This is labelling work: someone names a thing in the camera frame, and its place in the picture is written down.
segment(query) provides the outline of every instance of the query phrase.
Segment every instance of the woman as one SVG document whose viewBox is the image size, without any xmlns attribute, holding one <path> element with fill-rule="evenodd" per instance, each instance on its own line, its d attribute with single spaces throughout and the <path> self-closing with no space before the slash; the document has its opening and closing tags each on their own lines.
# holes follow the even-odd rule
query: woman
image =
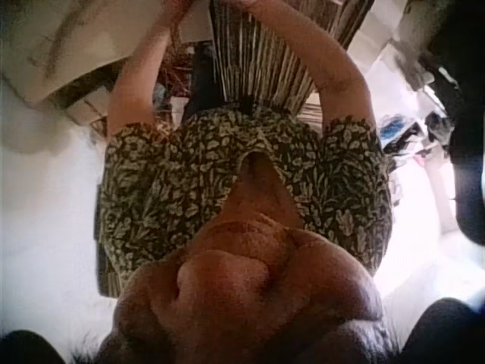
<svg viewBox="0 0 485 364">
<path fill-rule="evenodd" d="M 241 100 L 161 140 L 152 90 L 190 2 L 168 1 L 111 96 L 101 239 L 123 292 L 99 361 L 385 361 L 390 198 L 363 76 L 281 0 L 233 0 L 308 68 L 323 136 Z"/>
</svg>

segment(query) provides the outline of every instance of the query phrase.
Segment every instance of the nose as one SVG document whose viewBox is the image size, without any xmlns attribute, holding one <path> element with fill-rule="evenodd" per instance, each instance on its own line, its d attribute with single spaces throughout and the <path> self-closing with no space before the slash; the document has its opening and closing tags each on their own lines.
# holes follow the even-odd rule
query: nose
<svg viewBox="0 0 485 364">
<path fill-rule="evenodd" d="M 268 267 L 257 259 L 208 250 L 180 267 L 178 300 L 186 308 L 244 307 L 254 303 L 268 278 Z"/>
</svg>

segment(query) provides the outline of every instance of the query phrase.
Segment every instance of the short sleeve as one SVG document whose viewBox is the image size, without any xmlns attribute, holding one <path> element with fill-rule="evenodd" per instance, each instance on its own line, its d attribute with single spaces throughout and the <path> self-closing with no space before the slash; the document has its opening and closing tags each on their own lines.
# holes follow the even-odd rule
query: short sleeve
<svg viewBox="0 0 485 364">
<path fill-rule="evenodd" d="M 125 248 L 138 234 L 161 146 L 150 126 L 133 124 L 118 132 L 106 149 L 100 243 L 122 282 L 132 271 L 133 257 Z"/>
<path fill-rule="evenodd" d="M 387 160 L 375 130 L 351 117 L 322 139 L 324 235 L 375 273 L 392 229 Z"/>
</svg>

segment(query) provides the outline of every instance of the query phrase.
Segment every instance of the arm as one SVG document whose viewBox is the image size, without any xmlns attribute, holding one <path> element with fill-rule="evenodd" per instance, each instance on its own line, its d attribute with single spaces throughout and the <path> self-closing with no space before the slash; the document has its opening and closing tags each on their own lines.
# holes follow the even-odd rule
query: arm
<svg viewBox="0 0 485 364">
<path fill-rule="evenodd" d="M 171 28 L 178 25 L 191 0 L 168 0 L 164 10 L 136 48 L 114 85 L 108 106 L 108 137 L 132 123 L 155 125 L 152 93 L 170 42 Z"/>
<path fill-rule="evenodd" d="M 320 94 L 324 125 L 348 115 L 375 125 L 364 76 L 337 41 L 281 0 L 230 0 L 285 39 L 308 68 Z"/>
</svg>

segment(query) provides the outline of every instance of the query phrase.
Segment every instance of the patterned dress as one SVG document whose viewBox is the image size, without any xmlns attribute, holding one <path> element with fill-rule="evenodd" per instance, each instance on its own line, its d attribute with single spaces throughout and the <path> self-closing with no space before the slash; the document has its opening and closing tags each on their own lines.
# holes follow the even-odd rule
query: patterned dress
<svg viewBox="0 0 485 364">
<path fill-rule="evenodd" d="M 109 144 L 100 242 L 121 287 L 142 264 L 190 243 L 221 211 L 251 152 L 272 161 L 305 229 L 376 271 L 392 216 L 385 156 L 371 127 L 347 117 L 321 136 L 268 108 L 248 115 L 228 105 L 199 113 L 165 139 L 133 124 Z"/>
</svg>

